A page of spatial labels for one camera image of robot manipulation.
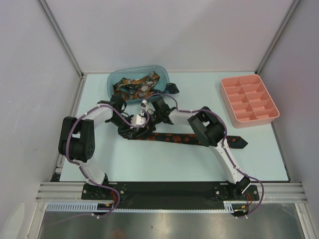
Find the black tie orange flowers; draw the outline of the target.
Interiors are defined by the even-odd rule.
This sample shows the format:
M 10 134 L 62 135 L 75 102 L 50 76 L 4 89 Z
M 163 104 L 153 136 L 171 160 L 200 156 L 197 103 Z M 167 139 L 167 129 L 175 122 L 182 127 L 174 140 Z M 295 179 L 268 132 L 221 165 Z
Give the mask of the black tie orange flowers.
M 187 145 L 200 145 L 203 144 L 197 139 L 195 134 L 190 133 L 148 133 L 147 135 L 135 138 L 134 140 L 148 140 L 148 141 L 160 141 L 160 142 L 169 142 L 169 143 L 179 143 Z M 229 148 L 233 149 L 243 149 L 248 145 L 248 142 L 245 141 L 240 136 L 229 135 L 226 137 L 227 144 Z

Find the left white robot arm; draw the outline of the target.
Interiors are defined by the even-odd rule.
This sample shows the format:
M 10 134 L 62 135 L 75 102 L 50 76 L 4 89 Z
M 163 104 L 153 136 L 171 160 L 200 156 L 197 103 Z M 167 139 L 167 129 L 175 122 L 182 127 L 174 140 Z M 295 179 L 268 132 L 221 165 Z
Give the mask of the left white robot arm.
M 99 199 L 109 196 L 110 186 L 107 175 L 94 159 L 95 129 L 106 122 L 116 126 L 132 126 L 123 115 L 126 106 L 121 97 L 112 96 L 109 101 L 99 101 L 80 117 L 68 116 L 62 122 L 58 151 L 79 168 L 88 184 L 94 185 L 92 192 Z

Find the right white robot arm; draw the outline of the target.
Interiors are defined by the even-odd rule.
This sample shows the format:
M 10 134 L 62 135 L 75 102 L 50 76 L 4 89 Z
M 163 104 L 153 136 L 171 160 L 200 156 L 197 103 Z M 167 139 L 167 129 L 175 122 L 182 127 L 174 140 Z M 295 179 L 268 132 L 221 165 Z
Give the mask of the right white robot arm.
M 155 98 L 151 104 L 153 109 L 148 124 L 137 131 L 134 139 L 208 147 L 226 174 L 226 181 L 231 185 L 230 195 L 241 200 L 248 194 L 250 177 L 241 170 L 229 150 L 238 145 L 244 148 L 247 143 L 240 137 L 229 137 L 225 123 L 218 115 L 208 107 L 195 111 L 181 110 L 177 106 L 169 107 L 162 97 Z M 193 133 L 156 133 L 156 125 L 159 123 L 188 125 Z

